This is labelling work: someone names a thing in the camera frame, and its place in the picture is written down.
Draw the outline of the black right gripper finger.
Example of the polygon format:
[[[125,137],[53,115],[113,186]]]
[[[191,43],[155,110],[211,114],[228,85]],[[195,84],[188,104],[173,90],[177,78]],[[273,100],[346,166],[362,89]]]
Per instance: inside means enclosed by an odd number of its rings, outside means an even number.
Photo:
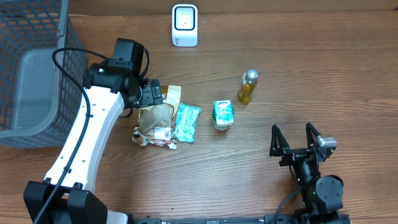
[[[319,146],[319,139],[321,138],[320,132],[318,132],[311,123],[306,124],[306,136],[307,136],[307,146]]]
[[[290,146],[276,124],[272,126],[271,135],[272,136],[269,155],[271,157],[280,157],[285,155],[287,151],[290,150]]]

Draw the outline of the brown snack bag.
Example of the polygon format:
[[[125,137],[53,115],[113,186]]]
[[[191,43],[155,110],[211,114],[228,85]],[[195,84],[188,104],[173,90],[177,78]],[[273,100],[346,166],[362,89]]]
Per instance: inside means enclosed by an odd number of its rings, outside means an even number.
[[[174,137],[175,117],[180,104],[182,87],[162,85],[162,104],[139,109],[138,126],[133,129],[132,140],[141,146],[177,148]]]

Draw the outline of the teal tissue packet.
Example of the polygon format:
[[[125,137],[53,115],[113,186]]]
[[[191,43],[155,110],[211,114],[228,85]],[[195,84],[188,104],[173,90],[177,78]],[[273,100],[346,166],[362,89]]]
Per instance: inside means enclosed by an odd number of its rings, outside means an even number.
[[[200,113],[201,108],[180,103],[175,118],[174,137],[180,142],[193,143]]]

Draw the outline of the green white tissue pack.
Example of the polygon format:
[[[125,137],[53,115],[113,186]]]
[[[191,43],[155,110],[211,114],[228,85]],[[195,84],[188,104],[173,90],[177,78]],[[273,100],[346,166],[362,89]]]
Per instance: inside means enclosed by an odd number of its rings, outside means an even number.
[[[213,103],[212,125],[220,131],[226,131],[234,124],[234,109],[230,100]]]

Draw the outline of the yellow liquid bottle grey cap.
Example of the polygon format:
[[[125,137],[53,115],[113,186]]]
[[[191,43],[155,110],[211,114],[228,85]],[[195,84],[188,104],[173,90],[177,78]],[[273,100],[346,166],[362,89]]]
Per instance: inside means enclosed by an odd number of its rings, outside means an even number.
[[[253,91],[257,86],[258,72],[255,69],[250,69],[243,74],[241,87],[238,90],[238,101],[242,104],[249,104],[252,98]]]

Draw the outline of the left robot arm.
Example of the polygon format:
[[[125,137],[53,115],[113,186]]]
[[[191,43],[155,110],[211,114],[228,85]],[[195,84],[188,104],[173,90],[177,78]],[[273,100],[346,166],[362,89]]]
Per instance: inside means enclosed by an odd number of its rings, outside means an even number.
[[[118,38],[112,57],[104,57],[72,82],[82,93],[78,114],[65,145],[41,182],[28,182],[24,201],[33,223],[133,223],[94,195],[98,166],[109,134],[125,109],[162,104],[157,79],[145,77],[148,50]]]

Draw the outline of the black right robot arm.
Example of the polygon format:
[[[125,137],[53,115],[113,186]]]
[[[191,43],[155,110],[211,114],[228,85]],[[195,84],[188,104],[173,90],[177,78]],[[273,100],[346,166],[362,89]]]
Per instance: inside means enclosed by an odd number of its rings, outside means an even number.
[[[320,163],[326,161],[335,151],[337,141],[324,136],[311,123],[306,124],[307,147],[291,149],[277,125],[272,126],[269,155],[280,157],[279,165],[288,167],[298,189],[286,196],[279,204],[273,223],[349,223],[348,215],[341,215],[343,208],[344,182],[336,175],[322,177]],[[301,194],[303,208],[282,217],[280,211],[286,201]]]

